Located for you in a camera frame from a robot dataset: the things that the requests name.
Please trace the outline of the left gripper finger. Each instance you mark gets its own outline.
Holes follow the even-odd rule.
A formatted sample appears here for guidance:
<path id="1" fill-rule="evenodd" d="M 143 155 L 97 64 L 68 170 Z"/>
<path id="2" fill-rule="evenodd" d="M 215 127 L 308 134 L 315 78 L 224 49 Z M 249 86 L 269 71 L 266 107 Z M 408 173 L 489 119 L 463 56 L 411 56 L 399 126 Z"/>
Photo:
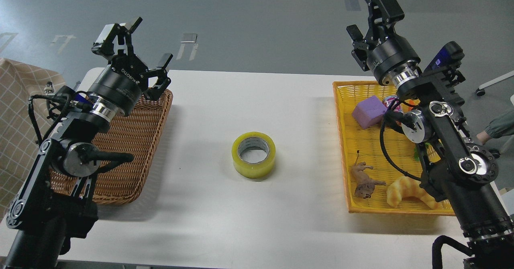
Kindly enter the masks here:
<path id="1" fill-rule="evenodd" d="M 114 39 L 117 39 L 119 45 L 126 46 L 128 57 L 135 59 L 137 64 L 143 64 L 143 61 L 134 54 L 132 45 L 132 34 L 142 21 L 143 18 L 138 17 L 127 23 L 106 24 L 97 40 L 92 44 L 92 53 L 104 57 L 108 61 L 108 64 L 112 64 L 112 61 L 116 57 L 121 57 L 121 55 L 124 54 L 124 49 L 121 49 L 121 52 L 117 55 L 114 53 Z"/>
<path id="2" fill-rule="evenodd" d="M 157 77 L 155 84 L 143 92 L 145 99 L 152 101 L 158 100 L 169 84 L 171 84 L 172 81 L 167 76 L 167 66 L 171 62 L 172 58 L 172 53 L 163 54 L 156 69 L 151 69 L 141 74 L 141 78 L 146 80 L 146 84 L 148 84 L 149 78 Z"/>

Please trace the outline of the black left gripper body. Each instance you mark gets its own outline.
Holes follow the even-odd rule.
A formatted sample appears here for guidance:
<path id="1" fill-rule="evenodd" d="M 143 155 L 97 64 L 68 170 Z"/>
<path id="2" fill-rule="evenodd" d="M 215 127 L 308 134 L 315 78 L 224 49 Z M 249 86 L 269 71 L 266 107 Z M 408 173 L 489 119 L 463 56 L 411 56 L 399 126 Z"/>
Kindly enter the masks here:
<path id="1" fill-rule="evenodd" d="M 136 55 L 116 55 L 90 86 L 88 93 L 114 103 L 124 116 L 128 116 L 148 88 L 148 80 L 141 76 L 147 70 L 146 64 Z"/>

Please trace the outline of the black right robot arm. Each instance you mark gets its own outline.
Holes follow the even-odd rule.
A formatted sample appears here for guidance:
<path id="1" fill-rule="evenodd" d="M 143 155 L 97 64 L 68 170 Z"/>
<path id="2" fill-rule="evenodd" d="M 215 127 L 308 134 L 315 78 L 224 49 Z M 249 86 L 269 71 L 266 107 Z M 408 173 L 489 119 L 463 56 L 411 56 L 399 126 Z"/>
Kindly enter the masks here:
<path id="1" fill-rule="evenodd" d="M 499 174 L 494 156 L 468 130 L 461 110 L 464 100 L 455 86 L 464 57 L 454 41 L 445 44 L 425 70 L 409 42 L 394 25 L 404 19 L 397 0 L 365 0 L 369 29 L 362 35 L 353 24 L 347 32 L 352 56 L 371 71 L 381 86 L 394 86 L 398 100 L 388 109 L 391 124 L 416 144 L 422 175 L 418 179 L 436 201 L 448 200 L 468 243 L 439 236 L 432 245 L 432 267 L 441 269 L 442 246 L 468 255 L 465 269 L 512 269 L 513 221 L 491 183 Z"/>

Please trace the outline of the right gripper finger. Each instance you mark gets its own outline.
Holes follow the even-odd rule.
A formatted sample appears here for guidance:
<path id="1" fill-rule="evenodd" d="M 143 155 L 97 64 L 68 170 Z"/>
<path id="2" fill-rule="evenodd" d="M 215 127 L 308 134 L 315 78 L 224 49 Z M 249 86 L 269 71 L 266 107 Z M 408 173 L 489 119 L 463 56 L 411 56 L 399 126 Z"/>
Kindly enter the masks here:
<path id="1" fill-rule="evenodd" d="M 376 45 L 396 37 L 394 26 L 405 17 L 397 0 L 365 0 L 365 2 L 369 13 L 366 42 Z"/>
<path id="2" fill-rule="evenodd" d="M 369 71 L 367 53 L 369 51 L 369 42 L 371 41 L 371 29 L 368 29 L 366 35 L 363 35 L 356 24 L 351 24 L 346 27 L 346 31 L 352 40 L 353 58 L 363 71 Z"/>

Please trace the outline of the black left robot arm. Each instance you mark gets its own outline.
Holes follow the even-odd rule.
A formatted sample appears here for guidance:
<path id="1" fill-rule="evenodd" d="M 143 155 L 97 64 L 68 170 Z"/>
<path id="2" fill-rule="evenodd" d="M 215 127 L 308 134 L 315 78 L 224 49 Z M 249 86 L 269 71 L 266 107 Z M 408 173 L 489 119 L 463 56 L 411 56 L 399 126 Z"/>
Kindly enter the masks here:
<path id="1" fill-rule="evenodd" d="M 37 154 L 26 181 L 10 202 L 6 226 L 17 231 L 5 269 L 53 269 L 72 238 L 86 238 L 98 220 L 94 193 L 98 177 L 134 161 L 127 152 L 103 151 L 95 137 L 113 120 L 128 117 L 139 103 L 170 95 L 166 53 L 148 68 L 134 52 L 132 36 L 142 18 L 107 24 L 92 52 L 108 64 L 88 90 L 48 82 L 28 99 Z"/>

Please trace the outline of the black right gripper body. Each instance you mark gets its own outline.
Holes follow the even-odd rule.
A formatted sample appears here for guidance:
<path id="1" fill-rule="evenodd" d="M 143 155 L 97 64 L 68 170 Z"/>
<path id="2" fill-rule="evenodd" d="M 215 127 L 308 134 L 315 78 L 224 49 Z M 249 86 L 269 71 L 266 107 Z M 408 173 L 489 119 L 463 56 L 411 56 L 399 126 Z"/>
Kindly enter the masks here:
<path id="1" fill-rule="evenodd" d="M 420 63 L 420 57 L 405 37 L 388 37 L 374 49 L 367 51 L 367 66 L 381 86 L 386 85 L 387 74 L 413 61 Z"/>

